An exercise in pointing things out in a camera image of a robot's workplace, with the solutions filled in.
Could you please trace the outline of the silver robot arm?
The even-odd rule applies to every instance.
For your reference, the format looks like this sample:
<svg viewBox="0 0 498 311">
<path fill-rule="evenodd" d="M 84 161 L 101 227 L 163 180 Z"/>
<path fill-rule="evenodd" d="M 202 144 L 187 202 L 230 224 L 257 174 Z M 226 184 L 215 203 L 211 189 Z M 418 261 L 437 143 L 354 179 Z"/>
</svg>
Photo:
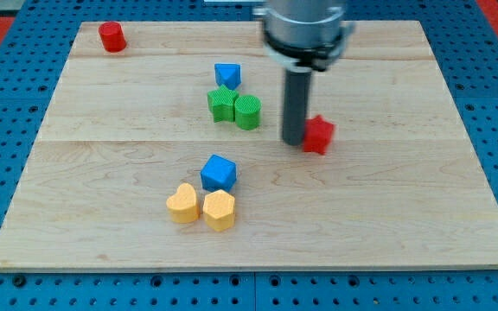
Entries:
<svg viewBox="0 0 498 311">
<path fill-rule="evenodd" d="M 266 53 L 295 73 L 325 72 L 354 33 L 340 0 L 267 0 L 253 10 L 261 21 Z"/>
</svg>

